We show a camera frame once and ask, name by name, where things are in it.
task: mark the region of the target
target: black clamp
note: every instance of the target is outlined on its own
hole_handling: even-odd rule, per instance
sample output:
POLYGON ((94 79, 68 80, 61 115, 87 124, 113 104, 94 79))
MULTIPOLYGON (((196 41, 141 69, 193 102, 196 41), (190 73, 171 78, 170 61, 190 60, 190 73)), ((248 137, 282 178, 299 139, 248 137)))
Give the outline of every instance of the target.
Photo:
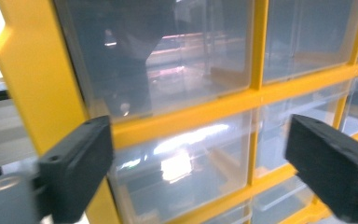
POLYGON ((285 157, 336 217, 358 223, 358 142, 317 119, 293 115, 285 157))

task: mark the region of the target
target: yellow frame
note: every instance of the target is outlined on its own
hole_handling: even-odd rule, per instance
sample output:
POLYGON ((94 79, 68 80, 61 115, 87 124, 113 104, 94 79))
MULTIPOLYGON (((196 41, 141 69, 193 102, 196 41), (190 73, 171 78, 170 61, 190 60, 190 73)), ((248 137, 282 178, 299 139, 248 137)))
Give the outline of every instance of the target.
MULTIPOLYGON (((245 110, 317 91, 358 77, 357 30, 351 58, 346 64, 291 81, 262 85, 269 0, 256 0, 253 4, 255 12, 250 89, 169 114, 115 124, 113 137, 117 150, 157 137, 184 132, 245 110)), ((89 115, 76 83, 51 0, 0 0, 0 8, 6 21, 5 29, 0 35, 0 69, 28 134, 41 155, 77 125, 88 119, 89 115)), ((335 127, 340 123, 344 105, 345 97, 338 102, 335 127)), ((285 165, 255 179, 253 170, 256 140, 257 136, 254 134, 250 147, 251 175, 247 187, 177 217, 170 223, 205 221, 295 174, 296 171, 291 165, 285 165)), ((91 202, 87 215, 90 223, 93 224, 120 222, 106 180, 91 202)), ((315 198, 312 204, 282 223, 304 223, 328 215, 326 207, 315 198)))

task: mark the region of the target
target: yellow grid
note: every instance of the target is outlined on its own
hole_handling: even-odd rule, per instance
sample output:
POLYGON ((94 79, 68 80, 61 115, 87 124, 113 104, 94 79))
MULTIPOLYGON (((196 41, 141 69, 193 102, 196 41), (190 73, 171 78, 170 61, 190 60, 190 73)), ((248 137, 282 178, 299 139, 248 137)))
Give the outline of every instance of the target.
MULTIPOLYGON (((253 46, 251 53, 247 52, 247 55, 252 55, 250 89, 170 114, 115 124, 112 126, 113 137, 118 150, 185 132, 217 119, 358 77, 357 29, 348 63, 287 82, 262 85, 269 0, 256 0, 252 3, 255 9, 252 25, 254 32, 252 38, 247 38, 251 39, 248 43, 252 43, 253 46)), ((80 97, 51 1, 0 0, 0 8, 6 21, 5 29, 0 35, 0 69, 38 153, 43 154, 78 124, 88 119, 89 115, 80 97)), ((338 101, 335 127, 340 123, 344 106, 345 97, 338 101)), ((258 115, 255 116, 254 122, 257 122, 257 119, 258 115)), ((253 170, 256 140, 255 134, 251 139, 248 171, 250 178, 247 187, 196 208, 171 220, 170 223, 205 221, 295 174, 296 171, 291 165, 285 165, 255 179, 253 170)), ((87 215, 91 223, 120 222, 106 180, 90 204, 87 215)), ((293 214, 283 223, 304 223, 328 215, 325 206, 320 200, 315 199, 312 204, 293 214)))

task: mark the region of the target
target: gray surface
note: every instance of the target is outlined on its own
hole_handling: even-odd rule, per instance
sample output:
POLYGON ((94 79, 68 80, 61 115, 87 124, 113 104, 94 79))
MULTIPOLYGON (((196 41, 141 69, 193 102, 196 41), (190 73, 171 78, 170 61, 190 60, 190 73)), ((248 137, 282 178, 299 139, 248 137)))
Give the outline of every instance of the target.
POLYGON ((34 156, 34 147, 12 101, 0 101, 0 166, 34 156))

